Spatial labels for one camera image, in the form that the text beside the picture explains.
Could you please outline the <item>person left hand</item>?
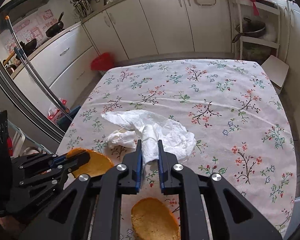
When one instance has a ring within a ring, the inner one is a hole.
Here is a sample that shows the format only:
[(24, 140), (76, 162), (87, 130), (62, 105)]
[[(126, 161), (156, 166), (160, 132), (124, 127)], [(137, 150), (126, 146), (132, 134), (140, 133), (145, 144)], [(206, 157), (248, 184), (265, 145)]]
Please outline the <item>person left hand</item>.
[(18, 239), (23, 230), (21, 224), (12, 216), (1, 217), (0, 225), (10, 236), (15, 239)]

